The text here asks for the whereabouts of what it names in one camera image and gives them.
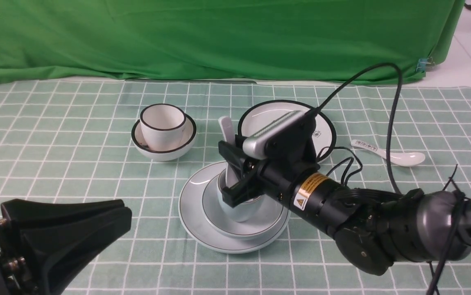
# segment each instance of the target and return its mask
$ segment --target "white plate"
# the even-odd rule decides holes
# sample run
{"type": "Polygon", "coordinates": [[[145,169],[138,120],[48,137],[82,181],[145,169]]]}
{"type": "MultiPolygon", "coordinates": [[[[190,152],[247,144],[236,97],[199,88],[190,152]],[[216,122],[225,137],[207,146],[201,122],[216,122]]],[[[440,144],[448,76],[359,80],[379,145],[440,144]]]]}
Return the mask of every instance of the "white plate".
{"type": "Polygon", "coordinates": [[[207,221],[220,233],[239,239],[249,239],[263,234],[274,226],[281,218],[283,210],[281,204],[268,196],[264,198],[258,211],[245,222],[235,222],[223,211],[217,197],[217,178],[214,177],[203,193],[202,207],[207,221]]]}
{"type": "MultiPolygon", "coordinates": [[[[308,104],[291,100],[271,100],[256,104],[247,110],[238,124],[238,134],[252,136],[254,133],[269,125],[287,112],[308,111],[312,107],[308,104]]],[[[316,130],[312,134],[312,141],[316,149],[316,155],[321,149],[329,146],[320,157],[320,160],[328,157],[335,147],[335,129],[331,121],[323,113],[316,117],[316,130]]]]}
{"type": "Polygon", "coordinates": [[[186,183],[179,197],[179,219],[186,232],[201,245],[222,253],[243,254],[254,252],[275,241],[286,229],[290,211],[283,210],[280,220],[265,233],[250,239],[237,239],[223,235],[208,222],[202,210],[202,196],[208,183],[226,168],[226,162],[206,166],[186,183]]]}
{"type": "Polygon", "coordinates": [[[146,144],[146,140],[143,136],[143,131],[141,129],[140,120],[132,127],[132,141],[136,145],[136,149],[138,149],[139,153],[148,157],[150,159],[155,159],[155,161],[171,161],[173,159],[177,159],[178,157],[182,157],[185,153],[187,153],[196,141],[196,134],[197,134],[197,126],[192,119],[191,116],[186,115],[186,122],[185,122],[185,129],[183,131],[183,137],[181,138],[181,143],[177,149],[169,150],[169,151],[152,151],[148,145],[146,144]]]}

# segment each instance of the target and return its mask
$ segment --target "white spoon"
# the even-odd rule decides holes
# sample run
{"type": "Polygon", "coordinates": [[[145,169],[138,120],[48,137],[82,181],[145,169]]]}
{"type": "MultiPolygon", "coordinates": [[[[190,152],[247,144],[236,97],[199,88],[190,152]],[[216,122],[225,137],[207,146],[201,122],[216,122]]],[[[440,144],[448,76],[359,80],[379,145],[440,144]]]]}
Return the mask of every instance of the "white spoon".
{"type": "MultiPolygon", "coordinates": [[[[350,141],[351,146],[356,148],[365,149],[371,151],[374,154],[387,159],[387,151],[380,149],[377,146],[364,142],[362,140],[352,140],[350,141]]],[[[398,166],[403,167],[412,167],[421,164],[425,160],[425,155],[422,153],[390,153],[390,162],[398,166]]]]}
{"type": "MultiPolygon", "coordinates": [[[[236,145],[236,134],[234,133],[234,127],[232,124],[232,119],[229,116],[222,116],[219,118],[219,126],[221,126],[221,132],[223,133],[224,141],[228,144],[236,145]]],[[[232,187],[236,184],[239,179],[236,176],[236,172],[232,167],[227,163],[226,164],[226,174],[225,182],[227,187],[232,187]]]]}

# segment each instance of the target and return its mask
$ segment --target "yellow warning sticker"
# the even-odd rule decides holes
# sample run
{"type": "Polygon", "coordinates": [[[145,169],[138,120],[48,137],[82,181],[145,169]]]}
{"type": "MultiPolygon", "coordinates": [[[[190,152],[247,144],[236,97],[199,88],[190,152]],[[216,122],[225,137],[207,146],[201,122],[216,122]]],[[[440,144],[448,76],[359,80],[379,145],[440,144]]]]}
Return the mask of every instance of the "yellow warning sticker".
{"type": "Polygon", "coordinates": [[[303,182],[299,191],[297,191],[294,198],[294,206],[304,211],[311,194],[316,190],[316,187],[326,179],[328,179],[328,177],[319,172],[309,176],[305,182],[303,182]]]}

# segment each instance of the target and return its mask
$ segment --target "white teacup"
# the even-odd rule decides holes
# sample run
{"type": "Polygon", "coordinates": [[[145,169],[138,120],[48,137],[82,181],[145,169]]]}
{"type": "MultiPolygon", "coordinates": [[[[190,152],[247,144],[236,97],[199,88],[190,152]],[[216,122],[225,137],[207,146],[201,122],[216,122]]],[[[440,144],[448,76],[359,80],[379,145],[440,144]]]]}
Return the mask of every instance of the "white teacup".
{"type": "Polygon", "coordinates": [[[221,205],[221,209],[223,209],[224,213],[226,213],[228,218],[234,220],[235,222],[245,222],[249,220],[250,217],[252,217],[259,210],[259,207],[265,200],[264,196],[258,196],[257,198],[248,200],[232,208],[223,201],[223,194],[221,189],[225,187],[225,170],[223,170],[217,178],[217,199],[219,200],[219,204],[221,205]]]}
{"type": "Polygon", "coordinates": [[[152,151],[177,149],[183,137],[185,121],[185,112],[167,103],[152,104],[140,112],[143,137],[152,151]]]}

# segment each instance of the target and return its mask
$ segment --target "white floor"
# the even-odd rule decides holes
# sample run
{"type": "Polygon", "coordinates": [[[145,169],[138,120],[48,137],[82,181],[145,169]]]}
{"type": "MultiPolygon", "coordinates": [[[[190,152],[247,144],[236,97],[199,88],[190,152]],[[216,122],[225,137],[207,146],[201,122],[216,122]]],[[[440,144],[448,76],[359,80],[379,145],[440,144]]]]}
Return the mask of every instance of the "white floor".
{"type": "MultiPolygon", "coordinates": [[[[73,77],[68,80],[108,80],[102,78],[73,77]]],[[[263,82],[259,84],[314,85],[329,84],[325,82],[263,82]]],[[[447,59],[427,73],[427,76],[416,83],[406,86],[420,87],[471,87],[471,11],[463,9],[447,59]]]]}

